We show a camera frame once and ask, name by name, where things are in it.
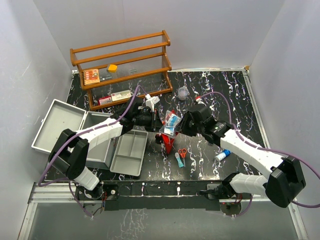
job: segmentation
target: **yellow object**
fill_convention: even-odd
[[[110,64],[107,70],[109,73],[115,73],[117,71],[117,65]]]

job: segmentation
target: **white wall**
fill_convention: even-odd
[[[164,29],[171,39],[167,51],[172,68],[180,69],[250,65],[284,1],[34,2],[71,68],[70,48]]]
[[[296,154],[320,171],[320,2],[286,0],[252,66],[250,79],[273,148]],[[304,168],[298,200],[320,203],[320,181]],[[320,235],[320,209],[300,208],[309,235]]]
[[[47,155],[31,149],[71,71],[32,0],[0,0],[0,238],[17,239]]]

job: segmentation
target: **black marble table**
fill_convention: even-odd
[[[188,108],[194,104],[193,100],[211,91],[221,92],[226,96],[231,107],[232,121],[241,133],[260,145],[264,145],[254,113],[248,89],[242,71],[190,71],[169,72],[173,92],[160,96],[158,106],[160,116],[163,118],[166,110],[175,110],[179,116],[183,116]],[[178,99],[178,88],[186,86],[190,92],[186,101]],[[210,95],[205,99],[210,105],[214,117],[228,121],[227,105],[220,96]],[[67,103],[89,109],[88,95],[82,91],[78,74],[73,76]],[[116,105],[100,109],[99,112],[113,113],[122,105]],[[179,168],[175,158],[178,149],[186,148],[186,167]],[[223,180],[229,174],[239,171],[244,174],[258,174],[258,171],[243,161],[238,156],[231,154],[225,161],[214,161],[214,157],[223,149],[216,145],[210,145],[200,135],[189,137],[179,134],[173,144],[170,154],[166,154],[165,146],[155,143],[155,133],[149,132],[148,141],[144,153],[144,159],[139,177],[110,172],[105,169],[92,169],[103,181],[208,181]],[[47,174],[47,180],[63,177],[52,168]]]

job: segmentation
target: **orange scissors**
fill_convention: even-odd
[[[180,155],[180,156],[182,157],[182,159],[183,159],[183,165],[186,166],[185,157],[186,157],[186,154],[187,154],[187,149],[185,149],[185,148],[179,149],[179,150],[178,150],[178,153],[179,153],[179,155]]]

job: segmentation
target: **open container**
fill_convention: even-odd
[[[119,137],[110,172],[138,177],[147,140],[148,132],[139,130],[131,130]]]
[[[50,154],[63,130],[86,129],[105,121],[110,116],[110,113],[86,111],[54,99],[31,147],[42,153]],[[89,168],[109,169],[117,140],[113,138],[94,147],[88,153],[85,165]]]

